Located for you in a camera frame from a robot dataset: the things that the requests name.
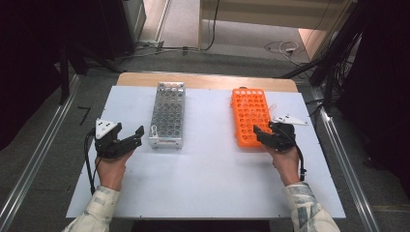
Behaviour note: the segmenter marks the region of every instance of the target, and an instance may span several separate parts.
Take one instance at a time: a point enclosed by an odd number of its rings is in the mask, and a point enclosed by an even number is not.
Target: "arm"
[[[63,232],[109,231],[122,187],[126,162],[133,151],[119,159],[96,158],[101,185],[97,187],[84,212],[70,223]]]
[[[308,183],[300,182],[296,148],[285,152],[278,152],[266,146],[265,149],[274,159],[273,165],[285,185],[283,191],[291,211],[294,231],[339,231],[332,217],[317,202]]]
[[[82,214],[63,231],[109,231],[119,195],[119,191],[98,186]]]

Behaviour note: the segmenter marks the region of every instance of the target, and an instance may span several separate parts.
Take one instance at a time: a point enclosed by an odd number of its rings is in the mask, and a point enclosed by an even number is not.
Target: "black equipment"
[[[257,125],[253,125],[253,132],[256,134],[256,139],[263,145],[274,148],[279,152],[284,152],[293,147],[298,151],[299,159],[301,160],[301,177],[300,180],[305,180],[304,157],[301,149],[296,144],[295,127],[291,124],[269,122],[269,128],[272,133],[262,131]]]
[[[88,179],[90,181],[91,194],[94,194],[96,188],[94,187],[94,177],[99,162],[96,165],[94,174],[91,174],[90,159],[88,157],[88,140],[91,136],[96,138],[95,146],[97,157],[102,159],[118,159],[126,153],[135,150],[142,145],[141,137],[144,135],[144,127],[140,126],[135,134],[123,140],[118,139],[118,133],[121,131],[121,123],[113,123],[105,120],[97,120],[96,127],[87,133],[84,141],[84,155],[87,166]]]

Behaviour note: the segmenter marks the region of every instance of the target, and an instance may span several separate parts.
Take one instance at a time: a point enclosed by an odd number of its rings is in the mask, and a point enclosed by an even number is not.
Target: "white surface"
[[[292,124],[292,125],[303,125],[307,126],[308,122],[302,121],[298,118],[295,118],[293,116],[290,116],[289,114],[283,115],[283,116],[274,116],[272,118],[272,121],[274,123],[283,123],[283,124]]]
[[[154,87],[113,87],[102,119],[122,123],[119,138],[132,135],[140,125],[147,134],[156,91]],[[114,216],[180,219],[290,216],[272,158],[261,149],[237,146],[230,96],[228,90],[187,89],[184,147],[153,150],[148,136],[144,135],[142,146],[127,163],[122,196]],[[271,116],[290,114],[309,121],[301,94],[265,92],[265,96],[268,105],[277,106]],[[306,181],[332,217],[345,218],[313,127],[295,126],[295,132],[305,157]],[[96,153],[92,146],[90,159],[94,160]],[[84,165],[67,217],[77,217],[90,198]]]

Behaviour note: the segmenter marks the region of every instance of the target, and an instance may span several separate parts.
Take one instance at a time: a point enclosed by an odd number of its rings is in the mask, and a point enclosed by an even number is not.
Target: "silver test tube rack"
[[[184,82],[158,83],[149,136],[152,148],[182,148],[185,93]]]

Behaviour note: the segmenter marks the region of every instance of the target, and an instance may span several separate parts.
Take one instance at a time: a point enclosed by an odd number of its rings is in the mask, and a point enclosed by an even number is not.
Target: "dark curtain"
[[[3,149],[60,85],[60,73],[54,63],[58,62],[61,41],[53,11],[42,1],[2,1],[0,32]],[[42,134],[38,131],[33,136]]]
[[[410,3],[372,1],[356,60],[337,107],[370,140],[375,162],[410,198]]]

